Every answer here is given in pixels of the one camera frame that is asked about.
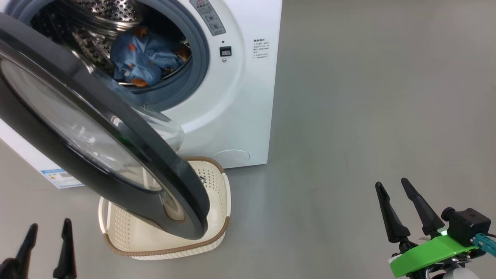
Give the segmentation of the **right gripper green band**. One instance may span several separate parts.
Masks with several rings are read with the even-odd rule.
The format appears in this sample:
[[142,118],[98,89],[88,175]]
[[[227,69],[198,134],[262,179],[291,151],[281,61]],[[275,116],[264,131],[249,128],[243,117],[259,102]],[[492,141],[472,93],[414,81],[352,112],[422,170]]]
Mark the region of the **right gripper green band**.
[[[412,276],[414,272],[420,272],[428,278],[428,272],[451,269],[453,265],[465,264],[476,257],[475,254],[480,252],[476,246],[465,247],[449,236],[447,231],[439,233],[439,229],[445,227],[441,218],[407,178],[403,177],[401,184],[420,217],[424,235],[436,237],[407,252],[392,256],[389,259],[389,267],[395,278]],[[383,184],[376,182],[375,190],[389,242],[407,241],[410,231],[400,222]]]

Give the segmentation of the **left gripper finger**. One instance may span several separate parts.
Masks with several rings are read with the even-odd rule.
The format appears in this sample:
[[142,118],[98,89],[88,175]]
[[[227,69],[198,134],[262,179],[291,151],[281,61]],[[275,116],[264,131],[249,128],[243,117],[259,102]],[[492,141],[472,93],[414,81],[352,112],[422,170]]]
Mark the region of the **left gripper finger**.
[[36,245],[38,224],[31,224],[27,234],[16,254],[18,265],[16,267],[17,279],[28,279],[31,252]]
[[64,220],[62,234],[63,244],[58,265],[53,271],[55,279],[77,279],[76,256],[73,244],[73,231],[71,219]]

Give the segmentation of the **dark round washing machine door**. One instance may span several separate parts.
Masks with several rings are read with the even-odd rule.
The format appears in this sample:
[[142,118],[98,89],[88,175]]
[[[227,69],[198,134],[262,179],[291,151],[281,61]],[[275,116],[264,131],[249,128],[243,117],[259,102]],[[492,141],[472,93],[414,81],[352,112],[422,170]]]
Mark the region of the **dark round washing machine door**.
[[134,217],[178,237],[205,235],[209,198],[177,153],[182,127],[1,12],[0,119]]

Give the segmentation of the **blue bear-print garment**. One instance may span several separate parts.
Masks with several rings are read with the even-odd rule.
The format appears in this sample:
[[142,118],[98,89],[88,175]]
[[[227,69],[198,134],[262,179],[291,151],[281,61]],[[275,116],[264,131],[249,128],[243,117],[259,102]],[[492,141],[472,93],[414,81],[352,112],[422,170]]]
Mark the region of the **blue bear-print garment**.
[[164,71],[166,53],[183,46],[146,26],[133,27],[119,34],[110,49],[114,78],[137,87],[157,85],[163,75],[168,75]]

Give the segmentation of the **cream perforated laundry basket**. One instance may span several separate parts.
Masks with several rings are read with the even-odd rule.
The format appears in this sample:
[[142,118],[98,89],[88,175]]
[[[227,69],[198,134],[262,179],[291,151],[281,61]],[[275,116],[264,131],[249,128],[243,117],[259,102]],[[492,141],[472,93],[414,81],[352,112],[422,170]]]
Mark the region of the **cream perforated laundry basket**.
[[183,258],[216,249],[223,241],[231,215],[231,189],[220,163],[208,157],[186,157],[204,180],[210,200],[208,230],[198,240],[173,236],[133,217],[117,205],[100,198],[99,226],[104,242],[114,253],[140,261]]

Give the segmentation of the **white washing machine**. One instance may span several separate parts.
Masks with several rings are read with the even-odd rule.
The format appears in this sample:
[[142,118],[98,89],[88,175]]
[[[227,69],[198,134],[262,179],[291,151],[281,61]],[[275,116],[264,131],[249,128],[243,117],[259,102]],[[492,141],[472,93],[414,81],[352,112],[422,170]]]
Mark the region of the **white washing machine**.
[[0,0],[0,12],[110,78],[112,44],[133,24],[188,47],[188,61],[157,85],[115,82],[182,127],[181,156],[224,168],[265,164],[283,0],[209,2],[225,34],[212,36],[189,0]]

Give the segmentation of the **blue energy label sticker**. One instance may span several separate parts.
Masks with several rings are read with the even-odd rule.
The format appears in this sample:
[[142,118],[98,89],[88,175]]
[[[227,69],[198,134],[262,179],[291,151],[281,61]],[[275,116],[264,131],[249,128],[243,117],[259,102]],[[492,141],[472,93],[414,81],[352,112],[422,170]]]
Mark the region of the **blue energy label sticker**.
[[84,186],[82,182],[64,169],[41,170],[40,172],[58,189]]

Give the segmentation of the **grey warning sticker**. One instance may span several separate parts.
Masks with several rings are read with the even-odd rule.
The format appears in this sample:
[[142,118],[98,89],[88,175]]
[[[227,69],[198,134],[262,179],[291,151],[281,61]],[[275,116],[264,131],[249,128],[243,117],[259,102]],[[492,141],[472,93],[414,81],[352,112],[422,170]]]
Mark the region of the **grey warning sticker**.
[[201,16],[212,36],[226,33],[220,17],[209,0],[189,0],[189,2]]

